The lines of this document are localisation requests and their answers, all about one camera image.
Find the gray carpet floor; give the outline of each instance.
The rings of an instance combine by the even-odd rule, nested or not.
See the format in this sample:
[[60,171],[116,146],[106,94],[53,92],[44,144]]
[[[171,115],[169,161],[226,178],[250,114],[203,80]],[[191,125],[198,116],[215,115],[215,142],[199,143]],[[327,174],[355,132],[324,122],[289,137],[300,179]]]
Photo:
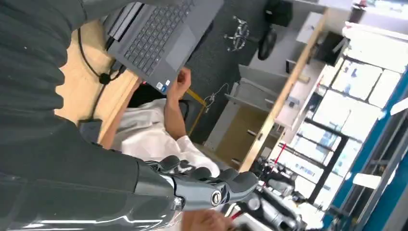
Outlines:
[[[214,20],[214,28],[209,33],[201,47],[187,63],[192,70],[191,89],[202,99],[211,95],[224,84],[239,81],[238,64],[248,65],[257,50],[257,44],[247,43],[240,51],[228,52],[230,40],[224,39],[224,34],[233,35],[238,23],[232,19],[235,15],[248,22],[251,36],[261,38],[267,28],[264,20],[264,6],[267,0],[225,0],[225,4]],[[208,113],[201,116],[191,139],[195,143],[207,140],[228,100],[220,92]]]

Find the laptop keyboard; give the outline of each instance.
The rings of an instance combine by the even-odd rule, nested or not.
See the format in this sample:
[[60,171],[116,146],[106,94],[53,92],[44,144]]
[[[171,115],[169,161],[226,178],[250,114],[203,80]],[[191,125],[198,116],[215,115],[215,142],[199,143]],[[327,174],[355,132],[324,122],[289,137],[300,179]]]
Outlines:
[[125,58],[150,76],[163,58],[167,41],[177,26],[186,20],[193,7],[193,1],[187,0],[181,6],[156,8],[136,35]]

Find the wooden desk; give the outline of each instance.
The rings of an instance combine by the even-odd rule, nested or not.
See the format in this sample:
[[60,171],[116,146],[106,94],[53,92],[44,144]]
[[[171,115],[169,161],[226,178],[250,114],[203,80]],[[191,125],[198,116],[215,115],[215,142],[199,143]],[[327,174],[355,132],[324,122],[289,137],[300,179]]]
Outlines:
[[252,163],[255,161],[255,158],[258,156],[259,151],[261,150],[262,146],[264,145],[268,134],[270,133],[274,123],[275,118],[279,115],[282,110],[282,107],[291,92],[292,86],[298,80],[302,70],[304,69],[311,50],[313,46],[316,44],[317,39],[319,37],[320,32],[324,28],[325,22],[328,17],[328,11],[326,10],[323,17],[320,19],[318,26],[315,28],[312,36],[309,39],[305,49],[303,50],[302,54],[300,55],[299,59],[297,60],[296,66],[293,69],[291,75],[289,76],[288,80],[286,81],[285,86],[283,87],[282,92],[280,93],[278,99],[275,101],[275,104],[272,110],[269,112],[264,124],[262,125],[260,131],[255,137],[255,141],[252,143],[251,148],[249,149],[242,165],[240,167],[240,172],[248,171],[251,167]]
[[[91,22],[84,25],[81,32],[85,55],[89,63],[96,72],[107,72],[112,58],[103,49],[105,42],[102,26],[98,21]],[[72,34],[71,46],[67,52],[68,62],[61,68],[65,74],[65,83],[57,87],[57,93],[64,98],[64,107],[55,110],[55,113],[77,124],[79,120],[89,118],[102,86],[82,59],[76,31]],[[105,135],[137,80],[138,77],[135,74],[126,71],[119,79],[106,87],[95,113],[96,118],[103,120],[99,140]]]

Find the laptop touchpad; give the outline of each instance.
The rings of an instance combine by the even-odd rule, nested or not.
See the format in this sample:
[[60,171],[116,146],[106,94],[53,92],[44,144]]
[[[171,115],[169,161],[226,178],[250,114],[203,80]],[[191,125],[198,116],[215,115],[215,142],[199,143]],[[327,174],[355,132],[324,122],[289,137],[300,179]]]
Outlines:
[[187,57],[190,49],[194,46],[195,42],[196,39],[194,34],[190,30],[190,28],[186,26],[180,37],[176,41],[173,49],[166,57],[166,61],[175,71],[178,71],[184,59]]

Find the person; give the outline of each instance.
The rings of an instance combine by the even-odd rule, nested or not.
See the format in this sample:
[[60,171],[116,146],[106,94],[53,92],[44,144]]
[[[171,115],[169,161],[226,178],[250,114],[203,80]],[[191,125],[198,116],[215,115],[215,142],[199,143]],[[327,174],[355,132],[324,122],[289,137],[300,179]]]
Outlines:
[[206,167],[212,177],[218,166],[202,154],[187,136],[179,100],[191,85],[191,70],[182,68],[167,98],[148,84],[136,88],[125,102],[108,133],[118,127],[112,148],[144,161],[160,161],[169,155],[188,161],[180,172]]

